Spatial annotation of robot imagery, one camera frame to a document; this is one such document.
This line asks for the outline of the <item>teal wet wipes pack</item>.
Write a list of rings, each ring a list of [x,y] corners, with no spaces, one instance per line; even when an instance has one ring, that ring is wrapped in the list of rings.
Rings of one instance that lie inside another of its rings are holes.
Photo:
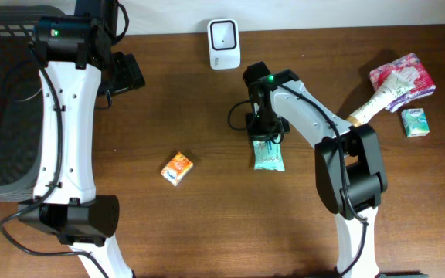
[[[280,145],[272,141],[253,141],[254,169],[285,171]]]

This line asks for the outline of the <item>orange tissue pack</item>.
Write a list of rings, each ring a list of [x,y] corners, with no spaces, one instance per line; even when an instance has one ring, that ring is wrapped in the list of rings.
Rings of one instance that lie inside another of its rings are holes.
[[[178,186],[194,164],[181,152],[178,152],[161,170],[161,175],[173,186]]]

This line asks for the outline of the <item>white conditioner tube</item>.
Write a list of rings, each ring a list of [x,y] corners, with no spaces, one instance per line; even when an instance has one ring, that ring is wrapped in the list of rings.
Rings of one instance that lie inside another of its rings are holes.
[[[368,123],[388,104],[414,89],[415,80],[419,77],[419,73],[414,68],[405,69],[399,73],[392,71],[369,101],[352,112],[346,120],[355,127]]]

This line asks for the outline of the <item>teal Kleenex tissue pack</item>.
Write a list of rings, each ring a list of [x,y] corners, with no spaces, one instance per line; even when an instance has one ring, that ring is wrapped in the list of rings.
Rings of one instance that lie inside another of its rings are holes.
[[[430,132],[423,108],[406,109],[401,113],[407,137],[422,137]]]

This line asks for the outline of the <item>red purple tissue pack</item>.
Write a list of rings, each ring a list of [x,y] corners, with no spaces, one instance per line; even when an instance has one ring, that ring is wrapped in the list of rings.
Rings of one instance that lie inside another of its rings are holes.
[[[418,56],[415,53],[410,53],[370,71],[369,79],[374,90],[384,83],[392,71],[397,72],[415,86],[411,91],[397,97],[385,107],[392,113],[413,100],[430,96],[436,89],[433,79]]]

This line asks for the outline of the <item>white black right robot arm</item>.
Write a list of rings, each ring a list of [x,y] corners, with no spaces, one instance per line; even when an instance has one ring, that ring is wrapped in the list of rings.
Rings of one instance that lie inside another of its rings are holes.
[[[278,143],[294,127],[314,149],[316,189],[337,228],[337,275],[379,277],[374,224],[388,183],[374,129],[337,117],[290,69],[272,73],[264,62],[254,63],[243,81],[252,106],[250,140]]]

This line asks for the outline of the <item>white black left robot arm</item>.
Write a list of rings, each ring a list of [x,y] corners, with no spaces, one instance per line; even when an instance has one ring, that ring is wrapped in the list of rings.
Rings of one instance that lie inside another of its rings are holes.
[[[97,194],[91,154],[96,98],[145,84],[135,58],[111,50],[125,12],[117,1],[78,1],[72,15],[41,18],[29,47],[42,83],[42,154],[33,195],[16,215],[55,236],[92,277],[134,275],[115,236],[118,198]]]

